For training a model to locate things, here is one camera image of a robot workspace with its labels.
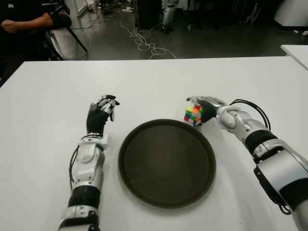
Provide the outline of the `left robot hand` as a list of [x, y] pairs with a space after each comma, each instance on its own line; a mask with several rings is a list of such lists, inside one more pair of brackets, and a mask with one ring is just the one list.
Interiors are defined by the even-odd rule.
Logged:
[[114, 121], [114, 109], [120, 103], [114, 95], [102, 95], [90, 104], [86, 120], [86, 129], [88, 134], [97, 134], [103, 136], [104, 126], [108, 119]]

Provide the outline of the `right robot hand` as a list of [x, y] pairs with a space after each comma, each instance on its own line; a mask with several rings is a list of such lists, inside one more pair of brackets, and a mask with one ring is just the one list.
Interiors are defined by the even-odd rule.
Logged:
[[215, 118], [218, 109], [227, 105], [224, 101], [210, 96], [191, 96], [188, 97], [186, 101], [191, 102], [194, 105], [199, 105], [203, 109], [200, 120], [195, 123], [195, 127], [200, 127], [203, 123]]

